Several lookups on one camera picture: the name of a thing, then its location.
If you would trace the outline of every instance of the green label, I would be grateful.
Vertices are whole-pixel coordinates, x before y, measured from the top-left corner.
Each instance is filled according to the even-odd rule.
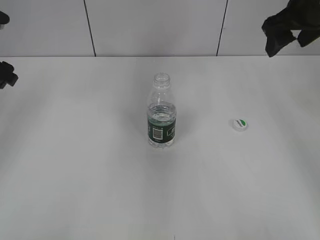
[[[148,136],[159,144],[164,144],[174,139],[176,133],[176,120],[169,125],[156,125],[148,119]]]

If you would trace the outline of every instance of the bottle neck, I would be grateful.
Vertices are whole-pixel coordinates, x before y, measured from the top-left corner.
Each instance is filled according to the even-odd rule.
[[[168,74],[158,73],[154,76],[153,87],[157,90],[167,90],[170,86],[170,77]]]

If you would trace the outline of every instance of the barcode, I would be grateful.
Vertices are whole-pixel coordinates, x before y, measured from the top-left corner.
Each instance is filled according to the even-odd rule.
[[[153,128],[153,138],[157,140],[162,140],[163,139],[163,130],[155,129]]]

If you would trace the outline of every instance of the bottle opening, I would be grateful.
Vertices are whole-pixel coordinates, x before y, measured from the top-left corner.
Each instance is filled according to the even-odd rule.
[[[157,88],[170,87],[170,76],[166,73],[158,73],[154,76],[153,85]]]

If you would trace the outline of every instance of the water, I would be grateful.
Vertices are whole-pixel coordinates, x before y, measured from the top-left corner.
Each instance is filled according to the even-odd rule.
[[[159,127],[168,126],[176,120],[177,110],[175,105],[168,102],[152,103],[147,108],[147,117],[149,121]],[[175,141],[173,138],[166,143],[154,142],[149,138],[149,143],[155,148],[168,148]]]

